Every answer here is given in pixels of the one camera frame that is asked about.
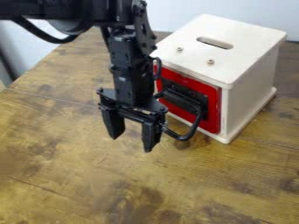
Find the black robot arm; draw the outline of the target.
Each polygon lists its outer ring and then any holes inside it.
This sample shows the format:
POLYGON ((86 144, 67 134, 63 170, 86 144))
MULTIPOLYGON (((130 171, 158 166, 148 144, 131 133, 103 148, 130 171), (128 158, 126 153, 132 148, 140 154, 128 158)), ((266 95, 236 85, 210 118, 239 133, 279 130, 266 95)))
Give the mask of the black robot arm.
POLYGON ((107 133, 116 139, 126 120, 142 124, 144 150, 160 142, 168 108, 155 98, 163 62, 152 57, 146 0, 0 0, 0 20, 20 25, 54 44, 67 44, 98 27, 110 53, 114 87, 98 90, 107 133))

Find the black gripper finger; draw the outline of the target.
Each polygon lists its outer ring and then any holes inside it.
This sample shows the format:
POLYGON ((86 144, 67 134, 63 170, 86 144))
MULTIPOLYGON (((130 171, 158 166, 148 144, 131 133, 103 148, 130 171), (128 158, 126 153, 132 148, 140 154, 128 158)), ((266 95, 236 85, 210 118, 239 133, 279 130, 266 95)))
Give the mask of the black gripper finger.
POLYGON ((142 139, 146 152, 151 152, 154 147, 160 143, 162 134, 160 126, 156 123, 143 123, 142 139))
POLYGON ((126 131, 124 117, 115 110, 102 110, 103 121, 110 137, 116 140, 126 131))

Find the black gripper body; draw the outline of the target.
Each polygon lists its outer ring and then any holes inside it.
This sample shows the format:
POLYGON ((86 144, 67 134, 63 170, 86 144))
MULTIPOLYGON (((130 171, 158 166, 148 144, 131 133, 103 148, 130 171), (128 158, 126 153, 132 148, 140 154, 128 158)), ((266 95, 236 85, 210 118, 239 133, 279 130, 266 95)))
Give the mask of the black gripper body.
POLYGON ((167 107, 155 98, 155 81, 162 76, 162 61, 151 56, 156 36, 150 30, 126 27, 104 27, 102 34, 114 87, 98 91, 100 110, 115 110, 124 120, 160 125, 167 107))

